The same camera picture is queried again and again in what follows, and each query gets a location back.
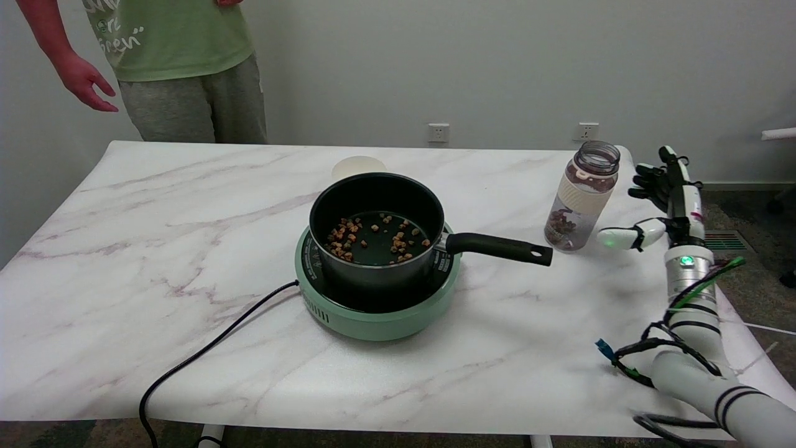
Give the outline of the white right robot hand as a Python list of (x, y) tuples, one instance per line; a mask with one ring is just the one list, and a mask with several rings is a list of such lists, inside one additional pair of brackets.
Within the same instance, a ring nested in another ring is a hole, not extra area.
[(643, 252), (663, 237), (669, 247), (705, 246), (702, 182), (691, 179), (688, 157), (677, 155), (673, 148), (660, 147), (659, 158), (660, 166), (636, 165), (633, 186), (627, 193), (651, 202), (664, 216), (642, 220), (629, 228), (603, 228), (596, 236), (603, 246)]

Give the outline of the person's right hand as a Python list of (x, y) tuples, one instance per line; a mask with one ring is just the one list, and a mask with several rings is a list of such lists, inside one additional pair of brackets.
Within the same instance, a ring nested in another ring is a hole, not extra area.
[(117, 113), (119, 108), (97, 94), (97, 89), (105, 96), (114, 97), (116, 91), (105, 77), (87, 60), (77, 54), (67, 53), (53, 60), (58, 77), (65, 88), (82, 104), (102, 113)]

